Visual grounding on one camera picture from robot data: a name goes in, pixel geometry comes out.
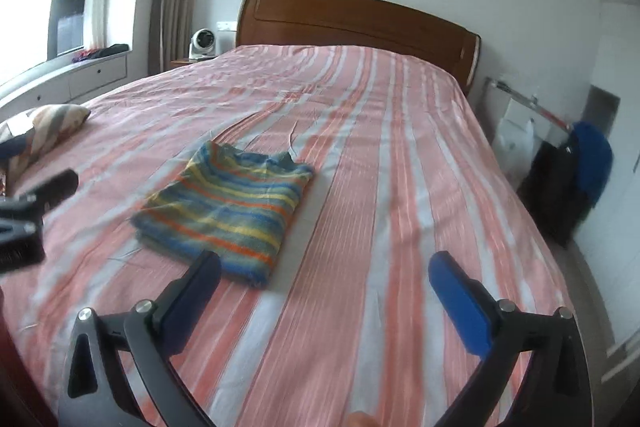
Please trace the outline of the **person's left hand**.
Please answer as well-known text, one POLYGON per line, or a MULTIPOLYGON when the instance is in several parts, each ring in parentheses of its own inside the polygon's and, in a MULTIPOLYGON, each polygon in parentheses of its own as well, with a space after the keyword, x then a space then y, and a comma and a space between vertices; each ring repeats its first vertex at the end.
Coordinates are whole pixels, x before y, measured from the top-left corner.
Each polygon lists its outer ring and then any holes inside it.
POLYGON ((363 412, 354 412, 348 415, 345 421, 346 427, 380 427, 374 417, 363 412))

